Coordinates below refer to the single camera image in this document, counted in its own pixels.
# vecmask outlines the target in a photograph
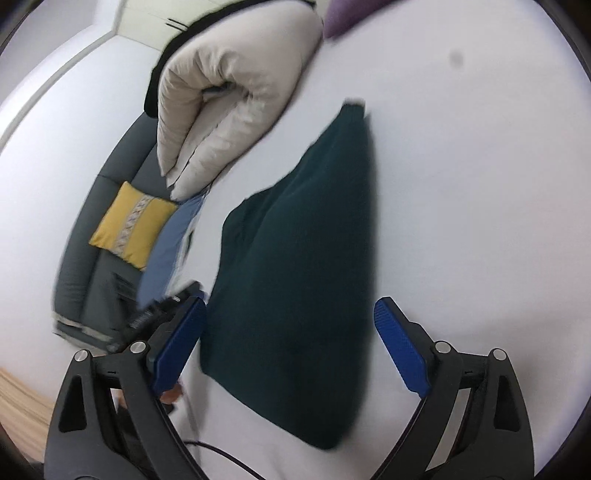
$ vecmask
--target dark green pillow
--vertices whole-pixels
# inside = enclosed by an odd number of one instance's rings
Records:
[[[344,105],[298,166],[228,215],[201,366],[301,440],[335,447],[362,399],[371,325],[363,107]]]

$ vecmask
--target purple pillow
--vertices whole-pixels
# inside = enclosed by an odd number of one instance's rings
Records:
[[[324,19],[324,37],[338,37],[394,0],[332,0]]]

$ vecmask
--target white wall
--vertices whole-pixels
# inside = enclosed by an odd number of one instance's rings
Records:
[[[0,153],[0,365],[50,398],[76,351],[52,334],[60,258],[98,171],[143,110],[158,55],[108,40],[41,97]]]
[[[44,0],[0,55],[0,103],[53,50],[92,25],[97,0]]]
[[[92,25],[53,50],[0,104],[0,151],[37,103],[76,63],[115,35],[123,0],[98,0]]]

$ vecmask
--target white bed sheet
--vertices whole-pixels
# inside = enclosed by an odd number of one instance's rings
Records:
[[[178,286],[215,281],[222,224],[286,175],[346,98],[375,144],[375,299],[391,296],[459,351],[504,348],[531,420],[536,470],[591,394],[591,83],[532,0],[407,0],[325,43],[277,126],[214,184]],[[323,452],[200,373],[183,374],[199,436],[269,479],[369,479],[411,417],[377,335],[350,436]],[[175,423],[189,430],[183,413]],[[450,439],[446,440],[449,449]],[[248,474],[210,452],[212,479]]]

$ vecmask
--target dark spot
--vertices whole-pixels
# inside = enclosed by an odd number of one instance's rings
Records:
[[[464,54],[461,50],[452,50],[449,53],[449,64],[454,69],[461,69],[464,66]]]

